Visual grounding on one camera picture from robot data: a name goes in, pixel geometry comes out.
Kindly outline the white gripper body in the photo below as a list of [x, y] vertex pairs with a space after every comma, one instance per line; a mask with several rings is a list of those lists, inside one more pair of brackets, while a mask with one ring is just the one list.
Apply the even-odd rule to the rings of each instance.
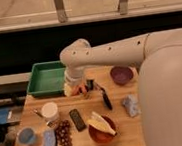
[[84, 79], [84, 69], [83, 68], [68, 68], [64, 72], [65, 82], [70, 86], [77, 86], [82, 83]]

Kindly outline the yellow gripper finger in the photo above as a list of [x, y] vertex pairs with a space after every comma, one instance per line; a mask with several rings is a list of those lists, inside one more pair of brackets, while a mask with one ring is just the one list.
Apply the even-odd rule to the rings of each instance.
[[73, 89], [67, 83], [64, 84], [63, 90], [66, 97], [70, 97], [72, 95]]

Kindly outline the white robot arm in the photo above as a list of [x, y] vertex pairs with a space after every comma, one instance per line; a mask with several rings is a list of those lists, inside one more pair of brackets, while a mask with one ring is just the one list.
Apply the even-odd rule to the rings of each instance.
[[60, 60], [72, 86], [81, 83], [86, 66], [138, 67], [145, 146], [182, 146], [182, 28], [97, 47], [81, 38], [62, 50]]

